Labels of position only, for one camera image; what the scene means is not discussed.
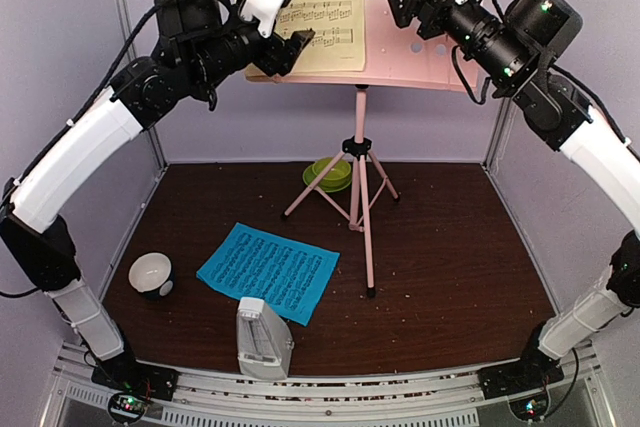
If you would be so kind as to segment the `pink music stand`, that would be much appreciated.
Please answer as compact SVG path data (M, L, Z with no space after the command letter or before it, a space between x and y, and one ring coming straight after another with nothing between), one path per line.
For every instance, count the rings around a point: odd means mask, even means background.
M379 194L390 192L393 200L400 199L382 164L371 150L371 141L365 136L368 90L372 86L417 88L424 90L463 91L466 85L477 85L478 68L463 68L460 79L452 66L450 52L453 43L445 35L431 40L410 39L394 23L387 0L364 0L366 63L362 71L346 74L297 75L286 77L288 83L351 85L355 89L355 132L342 143L340 152L306 186L285 209L284 219L296 210L312 193L317 192L327 202L334 200L318 187L319 182L335 163L345 156L352 158L351 201L349 209L340 214L352 231L364 236L366 265L366 294L374 297L375 274L370 210Z

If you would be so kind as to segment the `yellow sheet music page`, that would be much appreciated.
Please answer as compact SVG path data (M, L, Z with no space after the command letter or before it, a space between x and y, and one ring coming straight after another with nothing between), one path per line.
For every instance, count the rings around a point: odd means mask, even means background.
M280 11L276 31L283 37L312 29L293 72L333 75L362 71L366 63L364 0L292 0Z

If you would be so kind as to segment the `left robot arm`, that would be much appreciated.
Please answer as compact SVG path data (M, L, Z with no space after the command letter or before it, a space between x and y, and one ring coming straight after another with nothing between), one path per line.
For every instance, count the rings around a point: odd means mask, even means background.
M217 87L251 65L268 76L290 73L314 36L309 29L286 38L276 32L278 14L291 1L154 0L145 14L158 25L153 52L132 61L117 56L78 113L5 186L2 241L123 391L143 383L143 368L85 283L61 209L106 160L181 100L215 106Z

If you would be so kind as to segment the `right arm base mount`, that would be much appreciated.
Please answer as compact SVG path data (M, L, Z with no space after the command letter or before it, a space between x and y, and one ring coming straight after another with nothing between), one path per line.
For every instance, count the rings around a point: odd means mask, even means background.
M519 362L485 367L478 371L478 380L486 400L505 397L510 412L519 421L541 421L551 412L549 387L564 379L560 367L543 372L538 367L522 366Z

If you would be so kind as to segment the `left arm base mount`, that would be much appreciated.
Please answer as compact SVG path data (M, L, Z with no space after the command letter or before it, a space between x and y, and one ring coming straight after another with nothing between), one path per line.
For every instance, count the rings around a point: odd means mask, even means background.
M171 401L179 373L175 369L150 364L139 365L140 377L117 382L96 366L91 375L94 384L114 390L107 401L107 413L117 423L131 425L159 406L158 401Z

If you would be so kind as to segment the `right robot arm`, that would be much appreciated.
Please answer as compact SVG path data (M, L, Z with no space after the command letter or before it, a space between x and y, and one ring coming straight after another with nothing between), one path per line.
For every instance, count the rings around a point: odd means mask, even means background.
M558 380L560 360L617 316L639 307L639 156L602 101L556 61L582 28L565 0L514 0L497 18L480 0L387 0L395 24L419 20L418 34L442 34L475 61L497 98L511 99L529 128L580 167L630 222L632 229L600 279L573 306L540 324L520 358L478 372L485 387L510 381L530 389Z

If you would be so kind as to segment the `blue sheet music page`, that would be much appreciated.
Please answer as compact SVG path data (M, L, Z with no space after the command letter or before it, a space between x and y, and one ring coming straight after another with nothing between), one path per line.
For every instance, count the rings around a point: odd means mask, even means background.
M196 277L232 299L262 299L306 327L339 259L338 252L237 223Z

